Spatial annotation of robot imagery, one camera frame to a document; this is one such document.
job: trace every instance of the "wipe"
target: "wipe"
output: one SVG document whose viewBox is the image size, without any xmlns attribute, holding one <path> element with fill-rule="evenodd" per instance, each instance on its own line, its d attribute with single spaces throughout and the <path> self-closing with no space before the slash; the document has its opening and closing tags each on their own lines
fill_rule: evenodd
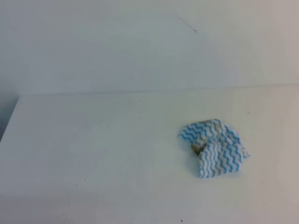
<svg viewBox="0 0 299 224">
<path fill-rule="evenodd" d="M 201 178 L 240 171 L 243 160 L 250 157 L 238 132 L 218 119 L 190 124 L 179 137 L 198 155 Z"/>
</svg>

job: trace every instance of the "white backdrop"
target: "white backdrop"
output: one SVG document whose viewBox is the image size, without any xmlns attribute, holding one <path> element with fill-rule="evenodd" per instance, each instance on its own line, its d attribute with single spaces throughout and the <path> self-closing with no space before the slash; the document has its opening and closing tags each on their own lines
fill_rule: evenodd
<svg viewBox="0 0 299 224">
<path fill-rule="evenodd" d="M 299 84 L 298 8 L 297 0 L 3 0 L 0 91 Z"/>
</svg>

